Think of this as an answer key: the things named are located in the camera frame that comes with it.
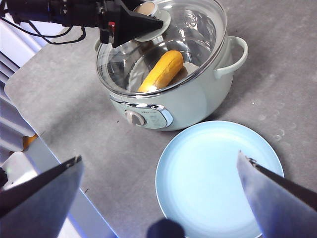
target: pot handle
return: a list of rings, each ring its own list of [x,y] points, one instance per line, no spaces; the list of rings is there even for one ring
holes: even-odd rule
[[[233,44],[233,46],[239,45],[243,48],[243,54],[236,63],[227,67],[215,69],[214,75],[216,79],[220,79],[223,75],[236,71],[238,68],[240,68],[244,64],[248,56],[248,45],[245,42],[245,40],[236,36],[228,36],[228,37],[229,37],[230,44]]]

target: glass lid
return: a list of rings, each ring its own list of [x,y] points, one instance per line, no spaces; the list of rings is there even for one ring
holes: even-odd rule
[[[226,15],[214,0],[155,0],[161,12],[171,16],[167,30],[156,38],[131,40],[117,48],[101,44],[97,71],[102,83],[112,92],[127,95],[152,95],[169,90],[197,77],[212,62],[226,31]],[[139,92],[139,87],[167,51],[179,51],[183,67],[163,88]]]

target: electric cooking pot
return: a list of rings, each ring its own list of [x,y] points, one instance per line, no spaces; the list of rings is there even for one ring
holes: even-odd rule
[[[200,122],[224,100],[233,72],[245,62],[247,43],[227,36],[226,13],[215,0],[154,0],[170,15],[170,25],[152,40],[131,40],[117,48],[101,44],[97,72],[118,112],[131,124],[161,131]],[[231,49],[243,54],[233,63]],[[180,51],[184,67],[164,88],[138,92],[167,51]]]

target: black object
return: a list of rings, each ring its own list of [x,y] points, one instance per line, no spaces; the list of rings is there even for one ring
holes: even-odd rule
[[[176,222],[162,219],[151,225],[147,232],[147,238],[184,238],[183,228]]]
[[[138,36],[160,29],[163,22],[133,12],[143,0],[5,0],[3,16],[9,12],[15,23],[42,21],[63,26],[99,27],[100,42],[122,45]]]
[[[8,176],[5,171],[0,167],[0,188],[2,188],[8,182]]]
[[[267,170],[241,152],[237,168],[265,238],[317,238],[317,193]]]
[[[57,237],[78,192],[82,173],[79,156],[1,192],[0,237]]]

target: gray countertop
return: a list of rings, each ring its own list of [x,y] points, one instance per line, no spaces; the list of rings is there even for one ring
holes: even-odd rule
[[[255,130],[275,149],[287,178],[317,191],[317,1],[221,3],[229,35],[246,40],[249,56],[208,120]],[[74,29],[66,39],[79,34]],[[116,233],[141,238],[163,217],[155,169],[178,131],[132,127],[120,117],[96,74],[97,37],[88,29],[80,43],[45,46],[5,91],[61,161],[83,156],[81,187]]]

